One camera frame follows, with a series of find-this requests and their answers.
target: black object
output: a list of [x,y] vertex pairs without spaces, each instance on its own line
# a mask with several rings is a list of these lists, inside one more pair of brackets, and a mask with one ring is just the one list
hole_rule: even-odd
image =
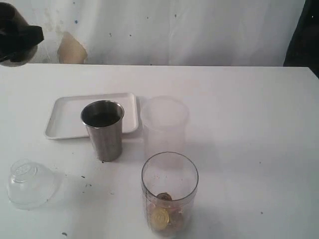
[[14,6],[0,2],[0,63],[17,66],[28,62],[44,40],[40,26],[30,26]]
[[306,66],[319,77],[319,1],[306,0],[284,66]]

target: white tray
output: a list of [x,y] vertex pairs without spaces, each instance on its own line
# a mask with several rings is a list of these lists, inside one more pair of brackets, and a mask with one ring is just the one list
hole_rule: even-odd
[[81,112],[88,104],[99,100],[112,100],[124,108],[123,133],[130,133],[139,126],[136,97],[133,93],[117,93],[58,98],[45,129],[48,139],[88,137],[81,121]]

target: dark fabric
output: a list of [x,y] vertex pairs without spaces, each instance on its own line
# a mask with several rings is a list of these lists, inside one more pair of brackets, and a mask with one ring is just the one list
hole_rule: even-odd
[[307,66],[319,77],[319,0],[306,0],[284,66]]

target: gold coin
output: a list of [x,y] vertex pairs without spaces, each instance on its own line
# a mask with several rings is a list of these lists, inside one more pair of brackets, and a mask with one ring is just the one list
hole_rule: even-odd
[[166,201],[173,201],[170,194],[168,193],[160,193],[156,196],[158,199],[166,200]]
[[154,230],[164,230],[169,222],[168,212],[164,208],[156,207],[151,214],[151,226]]

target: stainless steel cup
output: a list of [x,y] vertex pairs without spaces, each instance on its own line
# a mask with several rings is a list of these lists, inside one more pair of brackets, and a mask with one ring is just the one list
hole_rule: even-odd
[[110,162],[121,155],[123,116],[123,107],[114,101],[96,101],[83,109],[81,120],[99,160]]

